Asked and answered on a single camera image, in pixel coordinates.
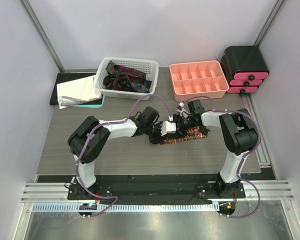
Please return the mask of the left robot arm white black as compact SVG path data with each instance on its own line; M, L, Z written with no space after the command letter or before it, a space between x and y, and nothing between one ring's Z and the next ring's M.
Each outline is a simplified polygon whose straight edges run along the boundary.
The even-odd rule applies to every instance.
M159 113L148 106L137 117L104 121L89 116L83 121L67 141L75 160L77 188L83 198L90 200L96 195L95 160L107 141L142 135L162 138L175 132L176 125L171 122L172 117L156 123L158 117Z

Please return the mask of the multicoloured patterned tie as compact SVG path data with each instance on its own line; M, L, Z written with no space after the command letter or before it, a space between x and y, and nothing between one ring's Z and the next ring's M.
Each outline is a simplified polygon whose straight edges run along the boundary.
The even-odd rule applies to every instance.
M169 145L180 142L186 142L197 139L207 138L210 134L210 130L204 126L195 126L188 128L185 134L181 134L179 131L176 133L167 133L165 136L155 140L155 145Z

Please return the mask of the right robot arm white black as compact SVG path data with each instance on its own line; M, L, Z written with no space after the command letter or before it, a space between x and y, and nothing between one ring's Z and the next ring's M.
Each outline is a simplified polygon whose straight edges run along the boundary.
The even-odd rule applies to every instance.
M199 100L185 104L181 102L173 115L176 129L185 134L188 129L208 127L221 129L227 148L224 165L218 172L215 183L216 193L223 198L233 195L241 183L241 171L248 156L261 143L260 127L245 108L239 110L205 110Z

